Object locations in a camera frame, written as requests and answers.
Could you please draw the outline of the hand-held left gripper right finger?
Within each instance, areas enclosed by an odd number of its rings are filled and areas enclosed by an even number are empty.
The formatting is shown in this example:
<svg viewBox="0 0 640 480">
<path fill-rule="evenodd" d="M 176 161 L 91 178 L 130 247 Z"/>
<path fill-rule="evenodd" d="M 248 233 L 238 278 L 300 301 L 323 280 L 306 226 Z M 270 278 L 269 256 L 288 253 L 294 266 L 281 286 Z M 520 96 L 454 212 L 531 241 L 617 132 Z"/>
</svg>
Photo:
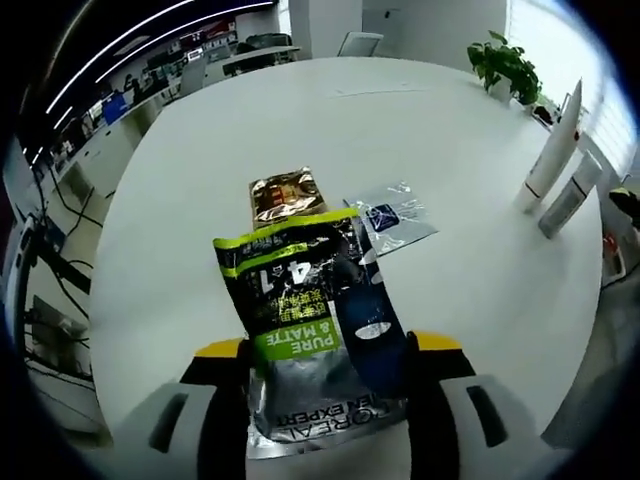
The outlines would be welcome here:
<svg viewBox="0 0 640 480">
<path fill-rule="evenodd" d="M 404 372 L 412 479 L 538 479 L 550 446 L 526 406 L 461 345 L 410 331 Z"/>
</svg>

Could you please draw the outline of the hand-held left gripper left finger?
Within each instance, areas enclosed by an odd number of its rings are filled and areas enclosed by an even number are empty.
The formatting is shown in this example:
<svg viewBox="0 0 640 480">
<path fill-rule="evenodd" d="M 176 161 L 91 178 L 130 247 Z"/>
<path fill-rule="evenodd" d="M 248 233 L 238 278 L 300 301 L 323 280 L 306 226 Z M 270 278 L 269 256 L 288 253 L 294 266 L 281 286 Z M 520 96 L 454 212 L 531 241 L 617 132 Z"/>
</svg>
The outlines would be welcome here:
<svg viewBox="0 0 640 480">
<path fill-rule="evenodd" d="M 114 433 L 114 479 L 244 479 L 252 342 L 214 342 Z"/>
</svg>

